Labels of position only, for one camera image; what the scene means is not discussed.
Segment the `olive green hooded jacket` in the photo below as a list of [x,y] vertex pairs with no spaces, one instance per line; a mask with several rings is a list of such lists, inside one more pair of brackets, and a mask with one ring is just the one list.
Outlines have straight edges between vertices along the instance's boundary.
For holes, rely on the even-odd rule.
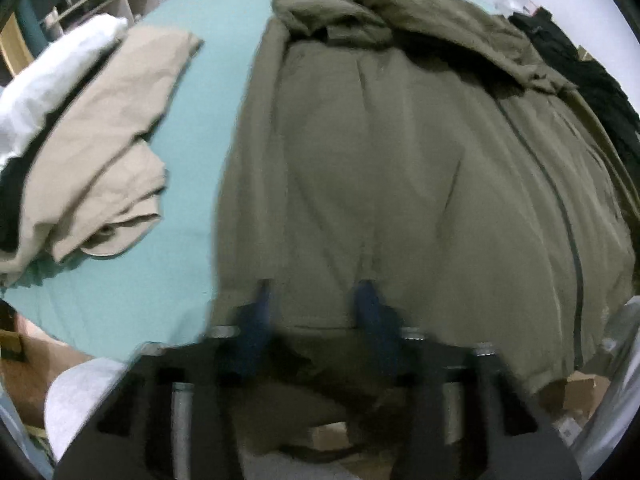
[[463,0],[271,0],[224,168],[212,321],[348,344],[370,282],[532,390],[591,363],[634,293],[639,197],[589,105]]

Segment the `black clothes pile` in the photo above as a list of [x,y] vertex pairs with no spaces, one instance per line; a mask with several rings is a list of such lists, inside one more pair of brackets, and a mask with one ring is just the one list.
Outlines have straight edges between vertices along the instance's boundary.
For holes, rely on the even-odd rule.
[[639,115],[617,80],[594,58],[582,60],[548,11],[542,9],[533,16],[513,13],[509,21],[524,32],[544,62],[576,84],[639,188]]

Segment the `teal bed sheet mattress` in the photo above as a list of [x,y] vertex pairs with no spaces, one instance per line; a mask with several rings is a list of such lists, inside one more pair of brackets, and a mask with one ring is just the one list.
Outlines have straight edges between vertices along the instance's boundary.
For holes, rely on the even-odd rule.
[[167,0],[150,25],[190,30],[201,49],[152,133],[165,163],[162,218],[124,254],[42,257],[1,294],[50,336],[126,361],[148,341],[188,344],[214,296],[212,227],[218,182],[271,0]]

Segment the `beige folded garment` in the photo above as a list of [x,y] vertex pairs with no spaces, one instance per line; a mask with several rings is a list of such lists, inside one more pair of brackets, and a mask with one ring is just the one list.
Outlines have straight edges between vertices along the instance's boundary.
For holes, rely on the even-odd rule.
[[134,26],[44,114],[1,174],[2,286],[43,254],[118,256],[160,222],[166,168],[146,137],[201,44],[186,30]]

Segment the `white folded garment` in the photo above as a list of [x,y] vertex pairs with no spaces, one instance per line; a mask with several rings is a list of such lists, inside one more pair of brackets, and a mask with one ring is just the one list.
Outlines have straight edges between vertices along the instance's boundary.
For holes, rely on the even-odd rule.
[[22,157],[47,116],[125,36],[126,18],[98,14],[49,44],[1,92],[1,165]]

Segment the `white wooden desk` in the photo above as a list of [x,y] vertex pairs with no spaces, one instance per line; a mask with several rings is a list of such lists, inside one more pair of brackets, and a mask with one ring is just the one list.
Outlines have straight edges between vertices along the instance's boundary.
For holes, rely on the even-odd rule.
[[40,28],[53,41],[98,14],[126,18],[134,25],[160,5],[160,0],[76,0],[64,11],[54,8],[41,21]]

